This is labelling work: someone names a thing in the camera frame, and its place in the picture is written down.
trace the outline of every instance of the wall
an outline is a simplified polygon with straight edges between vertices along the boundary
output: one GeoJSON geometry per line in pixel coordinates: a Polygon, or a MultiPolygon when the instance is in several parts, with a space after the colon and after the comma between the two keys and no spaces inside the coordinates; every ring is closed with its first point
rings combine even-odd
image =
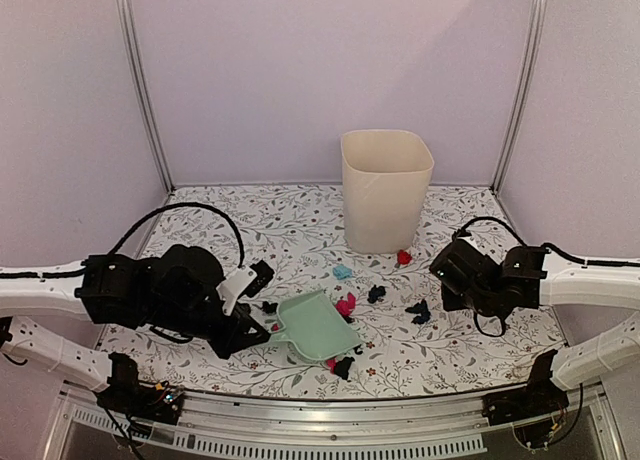
{"type": "MultiPolygon", "coordinates": [[[[0,265],[106,251],[164,197],[115,0],[0,0],[0,59],[0,265]]],[[[0,384],[0,458],[38,458],[61,380],[0,357],[0,384]]]]}
{"type": "Polygon", "coordinates": [[[132,0],[177,184],[339,181],[341,133],[423,137],[491,183],[531,0],[132,0]]]}
{"type": "MultiPolygon", "coordinates": [[[[548,0],[536,71],[502,198],[526,240],[640,257],[640,0],[548,0]]],[[[558,309],[575,341],[629,315],[558,309]]],[[[603,378],[640,458],[640,367],[603,378]]]]}

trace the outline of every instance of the white bin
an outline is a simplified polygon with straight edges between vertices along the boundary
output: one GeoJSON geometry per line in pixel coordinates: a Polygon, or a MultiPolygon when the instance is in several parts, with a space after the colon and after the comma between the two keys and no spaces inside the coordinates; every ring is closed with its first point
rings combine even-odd
{"type": "Polygon", "coordinates": [[[403,130],[357,130],[342,136],[345,234],[360,253],[408,249],[420,221],[433,157],[403,130]]]}

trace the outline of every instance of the trash bin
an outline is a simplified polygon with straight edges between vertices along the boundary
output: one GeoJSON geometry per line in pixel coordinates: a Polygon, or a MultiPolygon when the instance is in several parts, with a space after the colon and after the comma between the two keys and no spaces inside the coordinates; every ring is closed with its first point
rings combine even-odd
{"type": "Polygon", "coordinates": [[[359,253],[411,246],[433,171],[422,139],[403,130],[357,130],[342,136],[345,235],[359,253]]]}

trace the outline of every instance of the table surface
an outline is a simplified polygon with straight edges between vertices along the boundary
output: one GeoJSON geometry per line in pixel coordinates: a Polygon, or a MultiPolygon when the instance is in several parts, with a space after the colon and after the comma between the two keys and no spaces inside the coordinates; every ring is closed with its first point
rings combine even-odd
{"type": "MultiPolygon", "coordinates": [[[[357,297],[351,326],[362,339],[363,353],[352,355],[355,362],[345,381],[324,365],[305,364],[286,345],[257,346],[220,360],[204,341],[178,345],[147,329],[109,325],[99,347],[130,355],[146,380],[275,398],[425,396],[522,382],[536,355],[564,343],[550,309],[515,311],[501,338],[476,332],[469,312],[442,309],[439,282],[428,273],[429,263],[466,220],[478,215],[504,219],[487,188],[430,188],[407,266],[397,265],[395,255],[361,255],[349,249],[339,186],[185,187],[171,196],[172,203],[180,201],[210,203],[229,214],[242,231],[246,263],[265,259],[275,270],[268,287],[248,301],[256,319],[267,325],[275,321],[257,308],[263,300],[278,302],[321,288],[336,302],[351,292],[357,297]],[[338,264],[351,268],[353,278],[336,280],[332,269],[338,264]],[[384,285],[387,295],[371,305],[366,296],[374,285],[384,285]],[[404,309],[422,299],[432,319],[414,325],[404,309]]],[[[497,261],[514,245],[495,225],[481,224],[473,232],[480,248],[497,261]]],[[[231,230],[207,211],[165,213],[143,256],[161,255],[175,243],[210,249],[225,272],[237,264],[231,230]]],[[[499,330],[496,321],[481,318],[480,323],[488,332],[499,330]]]]}

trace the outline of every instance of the dustpan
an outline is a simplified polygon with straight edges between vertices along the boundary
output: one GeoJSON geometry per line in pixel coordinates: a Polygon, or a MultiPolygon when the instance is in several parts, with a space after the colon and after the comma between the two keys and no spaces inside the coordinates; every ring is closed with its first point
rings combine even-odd
{"type": "Polygon", "coordinates": [[[281,302],[276,313],[280,328],[269,343],[288,342],[309,362],[324,362],[362,343],[321,290],[281,302]]]}

